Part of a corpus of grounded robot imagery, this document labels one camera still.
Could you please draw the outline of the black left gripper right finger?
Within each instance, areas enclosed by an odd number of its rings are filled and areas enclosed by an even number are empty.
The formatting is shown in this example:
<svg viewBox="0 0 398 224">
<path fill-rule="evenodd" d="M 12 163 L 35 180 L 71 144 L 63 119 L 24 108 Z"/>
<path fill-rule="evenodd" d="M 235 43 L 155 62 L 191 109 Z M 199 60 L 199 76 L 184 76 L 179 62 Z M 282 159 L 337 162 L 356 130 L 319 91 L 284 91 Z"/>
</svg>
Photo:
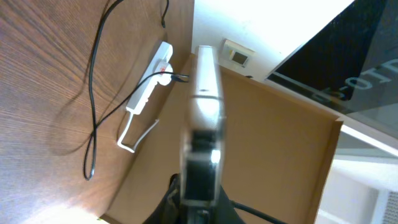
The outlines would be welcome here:
<svg viewBox="0 0 398 224">
<path fill-rule="evenodd" d="M 215 207 L 214 224 L 245 224 L 243 219 L 235 211 L 222 187 L 220 188 L 218 203 Z"/>
</svg>

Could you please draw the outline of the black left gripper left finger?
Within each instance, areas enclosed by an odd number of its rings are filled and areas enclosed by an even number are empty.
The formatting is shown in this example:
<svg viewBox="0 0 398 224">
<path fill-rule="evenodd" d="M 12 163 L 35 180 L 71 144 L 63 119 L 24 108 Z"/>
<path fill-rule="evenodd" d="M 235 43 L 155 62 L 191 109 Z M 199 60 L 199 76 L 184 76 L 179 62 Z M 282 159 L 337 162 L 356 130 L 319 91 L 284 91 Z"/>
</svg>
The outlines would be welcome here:
<svg viewBox="0 0 398 224">
<path fill-rule="evenodd" d="M 176 224 L 180 223 L 180 184 L 179 175 L 170 177 L 169 188 L 162 200 L 143 224 Z"/>
</svg>

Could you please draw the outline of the black smartphone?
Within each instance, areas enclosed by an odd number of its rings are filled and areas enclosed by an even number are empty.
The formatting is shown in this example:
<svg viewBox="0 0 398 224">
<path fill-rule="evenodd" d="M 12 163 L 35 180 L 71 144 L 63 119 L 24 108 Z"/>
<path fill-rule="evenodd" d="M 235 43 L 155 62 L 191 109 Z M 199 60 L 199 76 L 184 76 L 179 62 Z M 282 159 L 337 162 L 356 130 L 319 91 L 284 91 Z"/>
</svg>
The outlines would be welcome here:
<svg viewBox="0 0 398 224">
<path fill-rule="evenodd" d="M 180 150 L 180 199 L 190 207 L 214 207 L 224 160 L 224 97 L 217 50 L 199 45 L 189 78 Z"/>
</svg>

